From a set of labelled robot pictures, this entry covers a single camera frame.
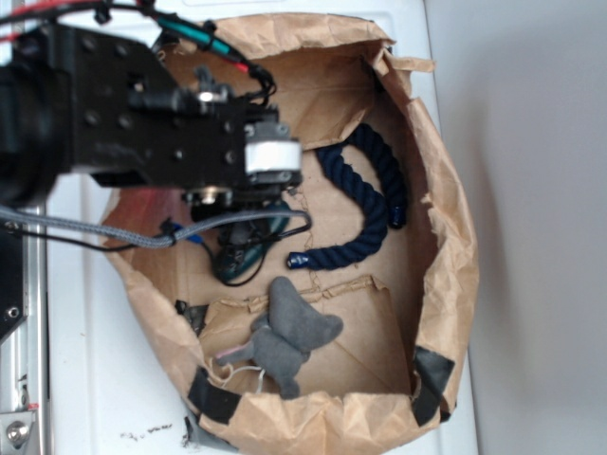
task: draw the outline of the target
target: cable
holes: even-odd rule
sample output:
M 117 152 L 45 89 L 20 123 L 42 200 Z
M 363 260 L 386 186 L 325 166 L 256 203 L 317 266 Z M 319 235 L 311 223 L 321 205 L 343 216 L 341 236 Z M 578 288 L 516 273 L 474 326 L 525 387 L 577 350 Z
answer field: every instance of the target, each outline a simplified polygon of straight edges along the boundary
M 22 228 L 8 228 L 4 226 L 0 226 L 9 234 L 13 234 L 15 237 L 34 237 L 36 239 L 43 240 L 51 240 L 54 242 L 62 242 L 64 244 L 72 244 L 75 246 L 81 246 L 83 248 L 92 249 L 93 251 L 100 251 L 102 253 L 116 253 L 120 251 L 125 251 L 127 249 L 138 248 L 137 245 L 129 244 L 122 246 L 99 246 L 95 244 L 89 244 L 88 242 L 83 242 L 81 240 L 70 239 L 69 237 L 61 237 L 59 235 L 51 235 L 44 234 L 42 232 L 33 232 L 29 230 L 24 230 Z
M 96 234 L 103 237 L 121 240 L 126 244 L 133 244 L 146 248 L 164 248 L 172 246 L 175 242 L 186 239 L 195 235 L 198 232 L 217 228 L 228 223 L 238 223 L 242 221 L 260 220 L 264 218 L 274 217 L 301 217 L 305 219 L 306 229 L 311 228 L 312 218 L 310 215 L 301 210 L 286 210 L 286 209 L 264 209 L 264 210 L 243 210 L 236 213 L 226 213 L 206 220 L 194 223 L 188 227 L 184 227 L 171 235 L 162 235 L 158 237 L 149 237 L 132 232 L 130 230 L 121 229 L 118 227 L 92 225 L 75 220 L 67 220 L 64 218 L 55 218 L 44 215 L 34 215 L 32 213 L 23 213 L 15 209 L 0 205 L 0 218 L 15 223 L 40 225 L 48 228 L 62 228 L 67 230 L 77 230 L 89 234 Z

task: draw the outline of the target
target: red wire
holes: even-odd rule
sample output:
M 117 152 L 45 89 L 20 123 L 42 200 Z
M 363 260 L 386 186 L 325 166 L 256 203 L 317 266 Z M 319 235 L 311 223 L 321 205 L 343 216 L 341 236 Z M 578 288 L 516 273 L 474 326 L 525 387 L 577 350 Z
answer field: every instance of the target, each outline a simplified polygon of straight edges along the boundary
M 9 33 L 8 35 L 0 36 L 0 43 L 15 41 L 21 33 Z
M 38 3 L 34 3 L 33 5 L 25 5 L 24 7 L 14 9 L 10 15 L 15 16 L 18 14 L 23 14 L 25 12 L 38 11 L 41 9 L 57 8 L 62 5 L 70 5 L 73 3 L 88 3 L 91 1 L 101 1 L 101 0 L 42 0 Z
M 240 69 L 243 73 L 248 73 L 248 66 L 245 64 L 234 64 L 238 69 Z

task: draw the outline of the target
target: gray stuffed animal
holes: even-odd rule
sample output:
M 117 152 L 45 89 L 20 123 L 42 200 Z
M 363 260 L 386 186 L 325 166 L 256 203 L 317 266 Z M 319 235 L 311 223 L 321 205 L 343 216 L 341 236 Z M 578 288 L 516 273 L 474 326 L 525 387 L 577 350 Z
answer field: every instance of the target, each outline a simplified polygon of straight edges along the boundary
M 310 352 L 333 341 L 341 333 L 343 321 L 322 315 L 306 302 L 291 281 L 274 279 L 269 289 L 269 309 L 251 325 L 250 341 L 215 356 L 219 365 L 252 360 L 266 370 L 284 399 L 297 398 L 300 387 L 295 375 Z

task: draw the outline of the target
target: paper bag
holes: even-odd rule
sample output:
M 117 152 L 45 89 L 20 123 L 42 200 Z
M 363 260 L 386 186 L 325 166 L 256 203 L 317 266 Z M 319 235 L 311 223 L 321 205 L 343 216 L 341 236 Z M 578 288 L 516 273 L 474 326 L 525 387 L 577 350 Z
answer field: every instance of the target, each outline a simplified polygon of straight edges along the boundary
M 359 207 L 304 153 L 302 185 L 285 201 L 308 210 L 311 231 L 273 247 L 250 284 L 227 288 L 210 272 L 202 248 L 111 254 L 159 362 L 206 431 L 249 454 L 378 454 L 435 428 L 455 409 L 478 287 L 477 247 L 469 209 L 451 159 L 421 100 L 411 99 L 411 71 L 433 63 L 394 57 L 374 23 L 343 16 L 267 14 L 218 22 L 217 34 L 270 70 L 272 102 L 306 150 L 341 142 L 364 121 L 393 148 L 406 177 L 407 226 L 391 230 L 381 250 L 333 271 L 289 270 L 289 251 L 342 245 L 358 235 Z M 206 64 L 237 93 L 255 82 L 189 43 L 160 54 L 184 85 Z M 343 151 L 377 189 L 372 166 L 354 147 Z M 179 191 L 125 190 L 105 223 L 153 235 L 168 216 L 191 222 Z M 213 233 L 205 233 L 212 243 Z M 213 364 L 220 349 L 246 341 L 267 306 L 268 286 L 289 277 L 320 311 L 346 329 L 320 348 L 296 377 L 303 394 L 282 400 L 257 372 Z M 175 301 L 209 305 L 200 338 Z

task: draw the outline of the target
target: navy blue rope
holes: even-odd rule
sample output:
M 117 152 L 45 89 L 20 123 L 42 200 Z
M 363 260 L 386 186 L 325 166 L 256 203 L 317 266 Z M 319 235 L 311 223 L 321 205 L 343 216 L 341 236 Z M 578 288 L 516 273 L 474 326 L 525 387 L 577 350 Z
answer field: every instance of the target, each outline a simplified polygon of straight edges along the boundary
M 343 160 L 341 151 L 343 146 L 348 143 L 362 149 L 369 156 L 380 177 L 382 190 L 387 194 L 385 199 L 369 183 L 364 182 L 360 175 L 354 172 L 352 166 Z M 289 268 L 307 267 L 312 270 L 334 270 L 359 263 L 367 256 L 379 251 L 381 243 L 388 233 L 389 218 L 391 225 L 397 226 L 398 220 L 402 220 L 404 223 L 404 216 L 399 213 L 404 214 L 405 211 L 406 191 L 392 151 L 385 145 L 381 136 L 368 125 L 360 125 L 355 133 L 343 143 L 318 149 L 316 155 L 326 177 L 362 208 L 365 215 L 364 226 L 359 236 L 345 245 L 290 253 L 287 265 Z M 395 214 L 397 219 L 389 216 L 389 212 L 391 215 Z
M 379 133 L 364 123 L 354 130 L 354 133 L 346 139 L 346 143 L 363 151 L 373 164 L 381 183 L 381 192 L 388 205 L 390 226 L 402 228 L 407 223 L 407 189 L 392 149 L 383 141 Z

